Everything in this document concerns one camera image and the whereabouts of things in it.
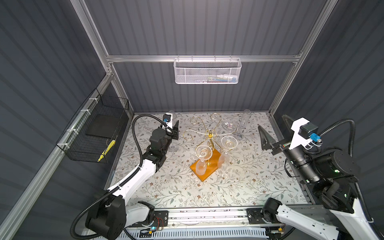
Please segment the clear flute glass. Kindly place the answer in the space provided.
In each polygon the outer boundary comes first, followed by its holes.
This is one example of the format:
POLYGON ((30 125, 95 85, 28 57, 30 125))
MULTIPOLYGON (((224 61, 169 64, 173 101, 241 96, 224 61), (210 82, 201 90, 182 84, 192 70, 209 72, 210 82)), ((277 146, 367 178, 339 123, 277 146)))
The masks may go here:
POLYGON ((250 110, 246 109, 243 111, 243 114, 242 114, 242 117, 241 117, 240 122, 238 124, 237 130, 234 133, 234 136, 237 140, 242 140, 244 138, 243 133, 247 127, 250 116, 251 116, 250 110))
POLYGON ((233 136, 224 136, 221 139, 221 155, 218 160, 218 168, 225 170, 230 161, 230 151, 237 147, 238 140, 233 136))
POLYGON ((233 122, 233 121, 223 121, 222 123, 222 128, 226 131, 226 132, 236 132, 237 131, 237 128, 238 128, 238 125, 233 122))
POLYGON ((172 142, 168 148, 169 152, 177 152, 179 150, 179 145, 176 142, 172 142))
POLYGON ((207 161, 212 157, 213 150, 208 145, 199 145, 195 150, 195 154, 199 159, 196 164, 196 174, 202 176, 206 173, 207 161))
POLYGON ((171 116, 171 119, 173 122, 177 121, 177 115, 176 115, 175 111, 168 111, 168 112, 166 112, 166 114, 171 116))

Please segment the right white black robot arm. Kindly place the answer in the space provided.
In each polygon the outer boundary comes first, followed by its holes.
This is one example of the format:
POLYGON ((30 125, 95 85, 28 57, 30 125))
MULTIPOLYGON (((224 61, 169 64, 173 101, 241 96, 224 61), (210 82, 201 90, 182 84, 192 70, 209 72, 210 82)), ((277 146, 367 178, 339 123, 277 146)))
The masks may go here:
POLYGON ((353 158, 355 121, 342 119, 319 131, 305 118, 293 120, 285 115, 283 119, 291 129, 291 137, 276 141, 259 127, 262 149, 270 150, 273 155, 283 153, 286 163, 297 171, 302 184, 313 186, 313 195, 340 221, 341 226, 316 221, 274 198, 267 199, 261 208, 248 208, 249 223, 288 225, 292 230, 299 230, 318 240, 383 239, 359 186, 361 169, 353 158), (350 126, 348 149, 322 149, 323 137, 343 124, 350 126))

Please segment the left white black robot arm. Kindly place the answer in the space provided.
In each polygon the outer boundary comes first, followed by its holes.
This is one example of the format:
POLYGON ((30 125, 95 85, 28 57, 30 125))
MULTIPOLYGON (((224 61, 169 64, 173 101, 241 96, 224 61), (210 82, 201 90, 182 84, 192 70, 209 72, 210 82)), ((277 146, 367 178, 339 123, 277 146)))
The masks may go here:
POLYGON ((102 236, 115 240, 125 228, 136 223, 150 226, 155 218, 155 208, 139 201, 133 206, 128 202, 134 193, 151 178, 166 161, 166 154, 172 140, 179 138, 179 122, 173 122, 172 114, 166 113, 161 125, 153 130, 150 145, 145 152, 139 152, 139 164, 121 181, 109 187, 87 210, 85 226, 94 232, 89 236, 79 236, 71 227, 71 235, 76 239, 93 239, 102 236))

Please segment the orange wooden rack base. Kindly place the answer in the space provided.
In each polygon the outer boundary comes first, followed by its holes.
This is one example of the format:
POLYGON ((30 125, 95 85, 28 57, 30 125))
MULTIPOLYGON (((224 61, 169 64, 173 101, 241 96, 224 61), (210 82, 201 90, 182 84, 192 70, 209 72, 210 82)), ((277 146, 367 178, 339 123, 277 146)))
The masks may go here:
POLYGON ((211 176, 216 170, 219 169, 218 167, 218 161, 221 154, 217 150, 213 150, 212 157, 206 161, 206 171, 203 175, 198 175, 196 172, 196 165, 200 161, 196 161, 190 166, 190 169, 193 171, 193 173, 199 178, 201 182, 204 182, 209 176, 211 176))

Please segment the clear flute glass front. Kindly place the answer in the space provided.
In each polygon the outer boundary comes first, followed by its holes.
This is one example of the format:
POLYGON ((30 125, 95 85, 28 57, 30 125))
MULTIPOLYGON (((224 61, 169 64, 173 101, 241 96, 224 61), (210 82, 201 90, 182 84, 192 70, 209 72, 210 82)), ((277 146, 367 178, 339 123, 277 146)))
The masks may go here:
POLYGON ((199 159, 196 164, 196 174, 202 176, 206 173, 207 161, 212 157, 213 150, 208 145, 199 145, 195 150, 195 154, 199 159))

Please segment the floral table mat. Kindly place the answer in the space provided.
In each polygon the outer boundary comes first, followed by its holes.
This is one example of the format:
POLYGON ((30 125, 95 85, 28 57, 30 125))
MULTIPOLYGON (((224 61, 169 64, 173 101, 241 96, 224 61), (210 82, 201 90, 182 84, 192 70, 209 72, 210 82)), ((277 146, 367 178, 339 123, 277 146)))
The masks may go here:
MULTIPOLYGON (((210 113, 201 113, 207 127, 216 125, 210 113)), ((204 182, 190 169, 197 160, 196 146, 203 136, 195 135, 191 141, 183 138, 187 129, 203 131, 203 126, 192 125, 192 114, 178 113, 180 138, 177 152, 168 152, 161 169, 134 193, 129 204, 145 201, 156 208, 239 207, 263 205, 268 198, 284 204, 299 205, 308 201, 293 172, 285 164, 285 156, 273 156, 263 151, 258 131, 262 126, 270 135, 274 130, 266 113, 252 113, 242 140, 230 152, 225 170, 218 169, 204 182)))

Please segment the items in white basket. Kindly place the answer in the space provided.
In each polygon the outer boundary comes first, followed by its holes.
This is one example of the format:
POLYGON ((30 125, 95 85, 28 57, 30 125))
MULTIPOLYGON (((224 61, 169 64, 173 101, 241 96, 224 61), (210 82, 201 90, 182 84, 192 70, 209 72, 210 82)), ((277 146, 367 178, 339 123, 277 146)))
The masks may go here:
POLYGON ((201 76, 197 80, 196 83, 227 83, 227 84, 236 84, 238 82, 238 75, 216 75, 216 76, 201 76))

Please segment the black pad in basket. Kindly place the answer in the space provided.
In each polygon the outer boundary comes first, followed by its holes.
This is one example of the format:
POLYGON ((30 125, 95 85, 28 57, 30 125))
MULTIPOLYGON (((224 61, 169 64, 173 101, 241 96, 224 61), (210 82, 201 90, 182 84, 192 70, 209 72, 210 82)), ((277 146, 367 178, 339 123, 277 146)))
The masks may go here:
POLYGON ((86 130, 87 136, 111 139, 117 127, 119 126, 120 118, 107 116, 107 115, 97 115, 90 123, 86 130))

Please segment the yellow black striped tool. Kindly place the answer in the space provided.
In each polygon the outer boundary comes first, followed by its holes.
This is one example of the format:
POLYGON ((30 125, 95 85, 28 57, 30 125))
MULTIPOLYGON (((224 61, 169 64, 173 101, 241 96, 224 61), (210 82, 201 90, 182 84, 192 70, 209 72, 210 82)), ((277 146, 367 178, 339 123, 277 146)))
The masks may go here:
POLYGON ((102 154, 100 155, 99 159, 98 159, 98 162, 100 162, 102 159, 104 159, 106 157, 106 155, 108 154, 108 152, 114 147, 114 145, 116 144, 116 141, 115 140, 112 140, 109 145, 106 147, 106 149, 102 152, 102 154))

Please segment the white mesh wall basket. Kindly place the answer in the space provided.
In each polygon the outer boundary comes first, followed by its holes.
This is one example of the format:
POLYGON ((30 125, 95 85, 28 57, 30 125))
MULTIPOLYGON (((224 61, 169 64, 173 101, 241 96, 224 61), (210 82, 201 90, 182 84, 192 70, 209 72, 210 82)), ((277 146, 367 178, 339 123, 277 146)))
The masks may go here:
POLYGON ((177 58, 174 60, 175 82, 179 85, 235 85, 233 83, 196 83, 201 76, 238 75, 242 69, 242 62, 235 58, 177 58))

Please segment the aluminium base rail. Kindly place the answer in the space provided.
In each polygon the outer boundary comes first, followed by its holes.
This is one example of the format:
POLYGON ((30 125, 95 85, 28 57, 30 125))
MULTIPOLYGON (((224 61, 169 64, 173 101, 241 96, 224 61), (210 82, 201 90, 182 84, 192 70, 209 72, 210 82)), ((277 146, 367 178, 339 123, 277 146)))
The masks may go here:
POLYGON ((156 209, 149 222, 119 226, 113 240, 250 237, 279 239, 292 226, 264 219, 260 206, 156 209))

